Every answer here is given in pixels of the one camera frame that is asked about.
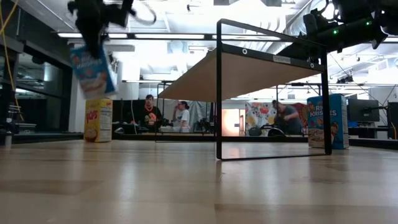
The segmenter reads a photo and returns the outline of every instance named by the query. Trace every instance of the person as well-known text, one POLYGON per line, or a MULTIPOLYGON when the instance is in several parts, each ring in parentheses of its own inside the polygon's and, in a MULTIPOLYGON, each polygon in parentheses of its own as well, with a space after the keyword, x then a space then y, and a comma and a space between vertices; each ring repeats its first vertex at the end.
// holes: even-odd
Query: person
POLYGON ((179 101, 173 112, 174 131, 188 133, 189 127, 189 106, 186 101, 179 101))
POLYGON ((139 121, 141 126, 148 128, 151 132, 160 127, 162 113, 154 106, 154 96, 147 95, 145 97, 144 112, 141 114, 139 121))
POLYGON ((272 101, 273 107, 278 111, 278 114, 287 125, 287 130, 284 130, 287 134, 301 134, 301 120, 297 110, 290 105, 272 101))

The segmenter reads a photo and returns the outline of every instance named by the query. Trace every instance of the rice krispies box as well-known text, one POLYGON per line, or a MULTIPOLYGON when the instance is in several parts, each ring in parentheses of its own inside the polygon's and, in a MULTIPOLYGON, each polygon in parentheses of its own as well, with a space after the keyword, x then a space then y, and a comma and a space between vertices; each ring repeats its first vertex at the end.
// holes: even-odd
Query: rice krispies box
MULTIPOLYGON (((332 149, 348 148, 348 122, 346 98, 332 94, 330 98, 330 124, 332 149)), ((311 97, 308 105, 308 144, 310 147, 325 147, 323 134, 322 96, 311 97)))
POLYGON ((86 99, 102 99, 116 93, 108 58, 104 48, 100 48, 98 59, 91 56, 86 46, 70 50, 73 71, 86 99))

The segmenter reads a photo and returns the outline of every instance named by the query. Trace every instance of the white shirt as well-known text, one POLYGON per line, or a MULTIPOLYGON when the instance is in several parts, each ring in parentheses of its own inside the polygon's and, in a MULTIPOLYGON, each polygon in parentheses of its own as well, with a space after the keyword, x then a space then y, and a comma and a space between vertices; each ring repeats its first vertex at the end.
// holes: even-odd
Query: white shirt
POLYGON ((175 124, 174 124, 175 127, 176 126, 180 127, 181 126, 181 121, 186 121, 185 122, 185 127, 189 126, 190 115, 189 115, 189 111, 188 110, 183 110, 183 111, 176 112, 175 118, 177 119, 175 121, 175 124))

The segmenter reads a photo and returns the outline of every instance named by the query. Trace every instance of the poster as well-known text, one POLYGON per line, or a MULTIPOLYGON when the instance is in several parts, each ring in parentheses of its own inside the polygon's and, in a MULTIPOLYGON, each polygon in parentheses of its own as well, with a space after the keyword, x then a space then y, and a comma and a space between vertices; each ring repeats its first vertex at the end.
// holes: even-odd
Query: poster
MULTIPOLYGON (((292 105, 300 115, 302 123, 302 132, 307 133, 308 126, 308 106, 302 103, 289 104, 292 105)), ((246 135, 251 128, 261 128, 263 125, 273 125, 275 116, 277 114, 276 109, 272 106, 272 102, 258 103, 258 102, 246 102, 246 135)))

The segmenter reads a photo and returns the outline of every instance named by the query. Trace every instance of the woman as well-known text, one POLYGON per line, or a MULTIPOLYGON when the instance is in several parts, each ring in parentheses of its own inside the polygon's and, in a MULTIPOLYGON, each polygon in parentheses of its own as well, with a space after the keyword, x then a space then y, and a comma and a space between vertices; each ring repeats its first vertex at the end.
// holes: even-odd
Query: woman
POLYGON ((181 133, 189 133, 189 106, 186 101, 180 101, 178 105, 174 108, 173 112, 173 122, 174 131, 181 133))

